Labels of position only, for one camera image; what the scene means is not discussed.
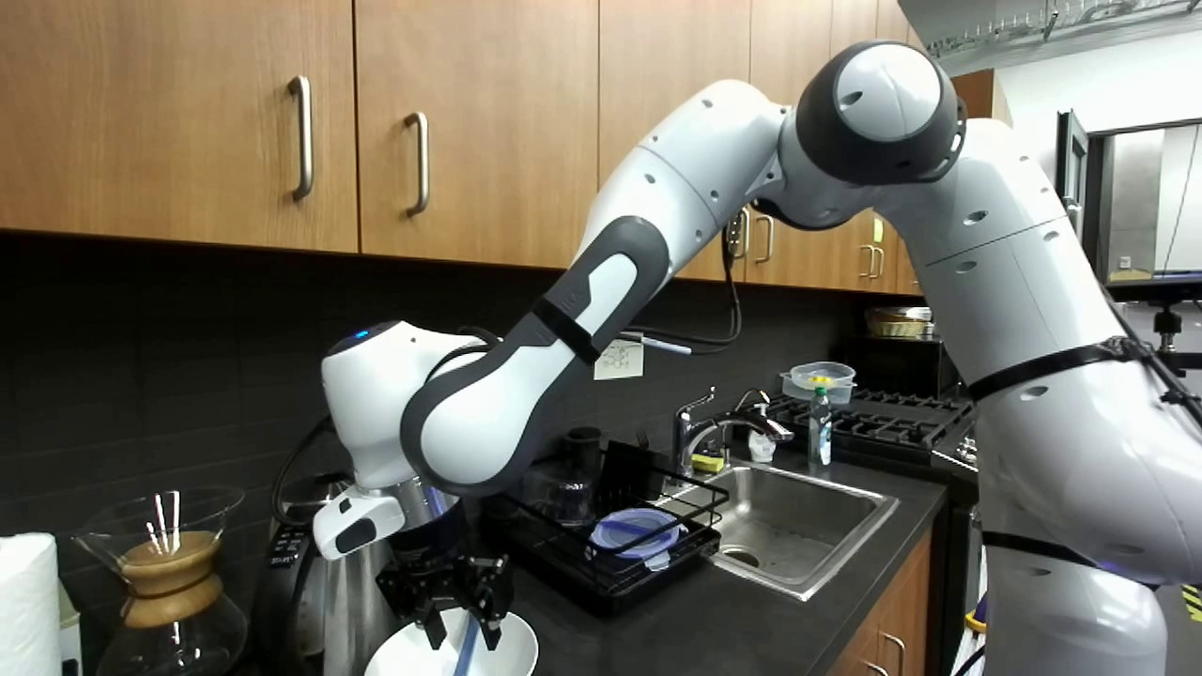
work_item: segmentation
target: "black countertop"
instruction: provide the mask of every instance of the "black countertop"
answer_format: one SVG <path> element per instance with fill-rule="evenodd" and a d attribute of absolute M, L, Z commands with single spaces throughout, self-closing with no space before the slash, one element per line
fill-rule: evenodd
<path fill-rule="evenodd" d="M 935 480 L 862 464 L 832 464 L 828 477 L 899 497 L 899 509 L 812 600 L 703 562 L 617 617 L 593 617 L 518 567 L 515 613 L 538 629 L 538 676 L 827 672 L 944 507 Z"/>

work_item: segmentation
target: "tray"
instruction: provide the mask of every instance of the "tray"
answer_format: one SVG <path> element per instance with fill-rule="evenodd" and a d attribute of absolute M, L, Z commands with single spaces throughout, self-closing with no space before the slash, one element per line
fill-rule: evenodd
<path fill-rule="evenodd" d="M 717 530 L 713 522 L 717 507 L 728 498 L 721 489 L 681 477 L 659 470 L 656 463 L 643 459 L 651 450 L 607 444 L 604 470 L 593 497 L 593 513 L 607 513 L 618 507 L 653 507 L 656 489 L 663 480 L 696 485 L 703 498 L 681 507 L 672 502 L 672 522 L 659 530 L 651 530 L 624 548 L 602 548 L 589 539 L 589 524 L 558 524 L 539 507 L 524 502 L 515 492 L 485 498 L 480 530 L 493 544 L 508 548 L 522 567 L 530 567 L 538 578 L 557 587 L 574 604 L 617 617 L 656 588 L 672 587 L 687 570 L 696 570 L 710 552 L 717 552 Z M 681 524 L 674 544 L 669 548 L 669 562 L 659 570 L 651 570 L 643 559 L 628 559 L 628 548 L 639 548 L 643 539 L 653 539 L 656 532 Z"/>

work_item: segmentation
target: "white robotic arm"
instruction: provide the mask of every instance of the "white robotic arm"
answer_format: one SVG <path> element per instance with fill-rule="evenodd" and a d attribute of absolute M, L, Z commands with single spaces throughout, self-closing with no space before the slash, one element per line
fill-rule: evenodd
<path fill-rule="evenodd" d="M 515 480 L 543 393 L 748 201 L 800 229 L 875 206 L 905 235 L 944 345 L 979 396 L 987 672 L 1162 672 L 1165 620 L 1145 582 L 1202 578 L 1197 421 L 1165 401 L 1138 345 L 1110 350 L 1121 326 L 1035 162 L 1004 124 L 966 124 L 945 76 L 905 43 L 841 52 L 797 108 L 748 83 L 683 102 L 618 162 L 569 270 L 502 341 L 443 368 L 469 339 L 389 345 L 375 353 L 385 373 L 358 365 L 371 341 L 335 353 L 321 378 L 358 485 L 385 489 L 409 464 L 459 497 Z M 366 434 L 338 401 L 349 390 L 385 390 Z M 359 530 L 354 498 L 325 513 L 325 539 L 359 532 L 338 552 L 399 530 Z"/>

